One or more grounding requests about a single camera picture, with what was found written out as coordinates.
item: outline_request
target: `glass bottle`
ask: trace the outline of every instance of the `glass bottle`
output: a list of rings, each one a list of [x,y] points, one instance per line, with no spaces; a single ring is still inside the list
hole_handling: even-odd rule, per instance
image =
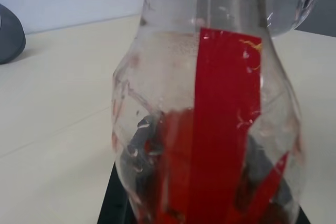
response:
[[[294,223],[300,113],[265,0],[213,3],[144,1],[113,75],[118,175],[139,223]]]

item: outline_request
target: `gray object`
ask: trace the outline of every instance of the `gray object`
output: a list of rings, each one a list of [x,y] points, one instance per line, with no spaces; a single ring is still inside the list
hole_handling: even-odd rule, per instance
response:
[[[0,64],[9,63],[26,46],[26,36],[20,20],[0,4]]]

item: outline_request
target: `table surface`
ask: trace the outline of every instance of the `table surface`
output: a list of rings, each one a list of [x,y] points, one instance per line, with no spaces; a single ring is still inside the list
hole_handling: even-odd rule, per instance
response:
[[[114,162],[111,77],[133,40],[129,17],[27,36],[0,66],[0,223],[96,223]],[[336,38],[275,40],[303,114],[312,223],[336,215]]]

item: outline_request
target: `black base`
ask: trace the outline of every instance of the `black base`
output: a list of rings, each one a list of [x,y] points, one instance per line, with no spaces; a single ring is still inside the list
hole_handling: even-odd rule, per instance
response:
[[[113,167],[97,224],[136,224],[136,222],[117,170]],[[302,209],[297,224],[310,224]]]

